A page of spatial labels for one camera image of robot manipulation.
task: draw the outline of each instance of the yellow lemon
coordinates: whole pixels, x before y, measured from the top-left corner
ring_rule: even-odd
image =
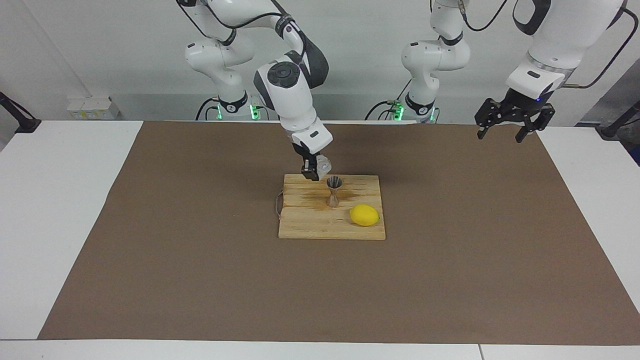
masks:
[[[360,226],[372,226],[380,221],[380,215],[373,206],[359,204],[349,210],[351,221]]]

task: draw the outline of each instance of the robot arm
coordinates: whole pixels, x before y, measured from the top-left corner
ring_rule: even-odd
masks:
[[[533,36],[522,63],[507,79],[503,101],[485,100],[476,113],[484,138],[489,127],[505,121],[523,122],[516,140],[544,130],[556,112],[547,101],[563,87],[585,52],[620,17],[626,0],[518,0],[513,18],[517,28]]]
[[[272,17],[271,21],[292,51],[261,66],[253,84],[264,104],[278,113],[294,150],[302,156],[301,173],[318,181],[331,170],[331,162],[320,152],[333,136],[316,114],[310,89],[324,83],[329,64],[290,15]]]
[[[324,83],[329,65],[293,18],[275,0],[178,0],[195,8],[195,17],[205,24],[202,31],[213,38],[188,46],[187,60],[197,71],[207,74],[220,90],[225,113],[243,116],[247,94],[242,79],[229,66],[253,58],[253,49],[239,28],[272,28],[291,51],[261,66],[253,83],[264,104],[278,113],[294,150],[303,157],[302,174],[318,181],[331,170],[330,161],[320,154],[333,136],[313,107],[310,89]]]
[[[200,0],[179,0],[185,13],[206,39],[189,44],[185,59],[193,70],[205,74],[218,90],[219,117],[224,120],[248,120],[255,117],[242,76],[231,66],[253,59],[253,43],[244,34],[228,29],[211,16]]]
[[[469,0],[436,0],[431,14],[431,27],[438,40],[412,42],[404,47],[402,62],[412,75],[409,92],[403,99],[404,115],[424,122],[429,118],[440,88],[436,71],[462,69],[469,62],[471,50],[463,39],[464,22],[460,14]]]

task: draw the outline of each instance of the cable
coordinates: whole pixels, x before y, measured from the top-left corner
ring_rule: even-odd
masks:
[[[387,116],[389,116],[390,113],[395,112],[394,110],[385,110],[383,112],[380,113],[380,115],[378,115],[378,120],[382,119],[382,115],[384,115],[385,113],[387,114]]]
[[[257,21],[257,20],[262,19],[263,17],[267,17],[267,16],[280,16],[280,17],[283,17],[283,16],[284,16],[284,15],[283,15],[283,14],[281,14],[281,13],[275,13],[275,12],[263,13],[262,15],[258,15],[258,16],[256,16],[256,17],[252,18],[252,19],[249,19],[249,20],[247,20],[246,22],[243,22],[243,23],[242,23],[242,24],[240,24],[240,25],[228,25],[228,24],[225,24],[222,20],[220,20],[220,18],[216,15],[216,13],[215,13],[215,12],[213,11],[213,9],[209,6],[209,4],[205,4],[205,6],[207,7],[207,9],[209,9],[209,12],[211,12],[211,15],[213,15],[213,17],[215,17],[215,18],[216,18],[216,20],[217,20],[217,21],[218,21],[222,26],[224,26],[224,27],[225,27],[225,28],[227,28],[227,29],[232,29],[232,30],[233,30],[233,29],[243,28],[243,27],[245,27],[245,26],[247,26],[247,25],[251,24],[251,23],[252,23],[252,22],[254,22],[254,21]]]
[[[211,106],[210,108],[207,108],[207,111],[204,112],[204,120],[205,121],[209,121],[209,110],[214,109],[217,110],[218,107],[217,106]]]
[[[625,40],[625,42],[622,43],[622,46],[618,49],[616,54],[611,58],[611,60],[607,64],[607,66],[604,67],[604,70],[589,85],[564,84],[563,88],[588,89],[588,88],[592,87],[593,85],[595,85],[595,83],[597,83],[600,79],[602,79],[602,76],[604,76],[604,74],[609,70],[609,67],[611,67],[611,65],[614,63],[614,61],[616,61],[616,59],[618,58],[618,55],[620,55],[620,53],[622,53],[622,50],[625,49],[627,44],[631,41],[631,39],[636,34],[636,31],[638,30],[638,16],[636,14],[634,14],[631,10],[627,9],[627,8],[622,9],[622,11],[624,11],[627,15],[631,16],[631,18],[634,20],[634,28],[631,31],[631,34],[629,34],[629,36]]]
[[[458,7],[460,8],[460,13],[462,14],[462,19],[465,21],[465,24],[467,25],[469,30],[475,31],[475,32],[480,32],[480,31],[486,30],[487,28],[489,28],[489,26],[491,26],[491,24],[493,24],[495,19],[498,17],[498,15],[500,15],[500,12],[502,12],[502,9],[504,8],[505,5],[507,5],[508,2],[509,2],[509,0],[504,0],[502,2],[502,5],[500,5],[500,8],[498,8],[498,11],[495,12],[495,15],[491,18],[491,20],[487,23],[487,25],[485,25],[485,26],[483,26],[482,28],[479,28],[479,29],[476,29],[473,26],[471,26],[471,24],[469,24],[469,20],[467,19],[467,9],[465,8],[465,3],[463,3],[462,1],[458,1]]]
[[[196,121],[200,120],[200,115],[202,114],[202,110],[204,110],[204,107],[207,106],[207,104],[209,104],[210,102],[219,102],[217,97],[211,97],[210,99],[205,100],[202,105],[200,105],[200,109],[198,110],[198,114],[196,115]]]
[[[247,26],[247,25],[251,24],[251,23],[252,23],[252,22],[254,22],[254,21],[257,21],[257,20],[262,19],[263,17],[267,17],[267,16],[279,16],[279,17],[283,17],[283,16],[285,15],[285,14],[282,14],[282,13],[276,13],[276,12],[263,13],[262,15],[258,15],[258,16],[256,16],[256,17],[252,18],[252,19],[249,19],[249,20],[247,20],[247,21],[243,22],[243,23],[242,23],[242,24],[240,24],[240,25],[229,25],[229,24],[225,24],[222,20],[220,20],[220,18],[218,17],[218,15],[213,11],[213,9],[209,6],[209,4],[205,4],[205,6],[207,7],[207,9],[209,9],[209,12],[211,12],[211,15],[213,15],[213,17],[215,17],[215,18],[216,18],[216,20],[217,20],[217,21],[218,21],[222,26],[224,26],[224,27],[225,27],[225,28],[227,28],[227,29],[231,29],[231,30],[235,30],[235,29],[243,28],[243,27],[245,27],[245,26]],[[300,36],[300,38],[302,39],[302,54],[300,54],[300,56],[301,56],[302,58],[304,58],[304,57],[305,57],[305,54],[307,53],[307,41],[306,41],[307,36],[304,34],[304,32],[302,32],[302,30],[301,30],[301,31],[298,31],[298,30],[296,29],[296,32],[298,33],[298,35],[299,35],[299,36]]]
[[[198,29],[198,31],[202,34],[203,37],[205,38],[212,38],[210,36],[208,36],[207,34],[204,33],[204,31],[202,31],[202,29],[200,29],[200,26],[198,26],[198,24],[196,24],[196,22],[191,18],[191,16],[189,15],[189,13],[187,12],[187,10],[184,9],[184,7],[182,6],[182,4],[180,4],[179,0],[175,0],[175,3],[178,4],[178,6],[180,7],[180,9],[182,10],[182,12],[187,15],[187,17],[189,18],[189,21],[191,21],[191,23],[196,27],[196,29]]]
[[[380,106],[383,106],[384,104],[388,104],[388,101],[380,101],[378,104],[375,104],[371,110],[369,110],[369,112],[367,113],[367,116],[364,117],[365,120],[369,120],[369,117],[371,116],[371,113],[373,113],[373,111],[377,108],[379,108]]]
[[[284,196],[284,189],[280,190],[278,196],[276,196],[276,214],[278,215],[278,220],[282,218],[282,206],[278,208],[278,203],[280,202],[280,198]]]
[[[267,120],[271,121],[271,119],[269,118],[269,109],[267,108],[266,104],[264,104],[264,101],[262,101],[262,96],[258,96],[258,99],[260,100],[260,103],[262,104],[262,106],[260,108],[264,109],[264,111],[267,112]]]
[[[267,121],[271,121],[271,119],[269,118],[269,110],[268,110],[266,107],[264,107],[264,106],[256,106],[255,108],[256,108],[257,110],[264,109],[264,111],[266,111],[266,112],[267,112]]]
[[[411,80],[413,80],[413,79],[409,79],[409,81],[407,81],[407,83],[406,83],[406,85],[404,86],[404,88],[402,89],[402,91],[400,91],[400,94],[398,94],[398,97],[396,97],[396,101],[400,100],[400,97],[402,97],[402,94],[404,94],[404,91],[406,90],[406,88],[408,88],[408,87],[409,87],[409,84],[411,83]],[[393,109],[394,109],[394,106],[392,105],[392,106],[389,108],[389,110],[393,110]],[[391,112],[388,112],[388,113],[387,113],[387,115],[385,116],[385,120],[387,120],[387,119],[388,119],[388,117],[389,117],[389,114],[390,114],[390,113],[391,113]]]

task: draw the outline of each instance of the white table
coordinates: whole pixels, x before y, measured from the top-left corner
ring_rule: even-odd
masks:
[[[141,125],[46,121],[0,152],[0,359],[640,359],[640,347],[34,340]],[[640,309],[640,168],[592,129],[540,137]]]

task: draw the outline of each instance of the wooden cutting board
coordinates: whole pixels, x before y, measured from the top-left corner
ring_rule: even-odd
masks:
[[[300,174],[286,174],[280,219],[281,239],[384,240],[385,219],[378,176],[337,175],[342,179],[338,191],[340,204],[330,208],[326,178],[309,181]],[[358,204],[373,206],[380,221],[372,226],[356,225],[349,210]]]

